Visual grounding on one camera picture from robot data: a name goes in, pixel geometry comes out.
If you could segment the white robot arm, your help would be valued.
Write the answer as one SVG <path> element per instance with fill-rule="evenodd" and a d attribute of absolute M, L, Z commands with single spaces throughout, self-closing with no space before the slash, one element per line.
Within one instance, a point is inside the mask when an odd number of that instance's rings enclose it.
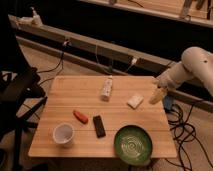
<path fill-rule="evenodd" d="M 199 79 L 213 97 L 213 53 L 200 47 L 184 50 L 181 60 L 154 80 L 156 89 L 149 103 L 158 103 L 169 91 L 179 88 L 193 78 Z"/>

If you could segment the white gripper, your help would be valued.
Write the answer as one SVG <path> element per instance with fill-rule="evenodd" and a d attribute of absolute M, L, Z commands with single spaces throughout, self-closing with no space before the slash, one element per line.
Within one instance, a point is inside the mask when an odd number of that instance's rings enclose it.
<path fill-rule="evenodd" d="M 168 75 L 160 75 L 157 77 L 157 86 L 161 88 L 156 88 L 153 95 L 151 96 L 149 103 L 156 104 L 160 102 L 166 95 L 167 90 L 174 88 L 173 82 Z"/>

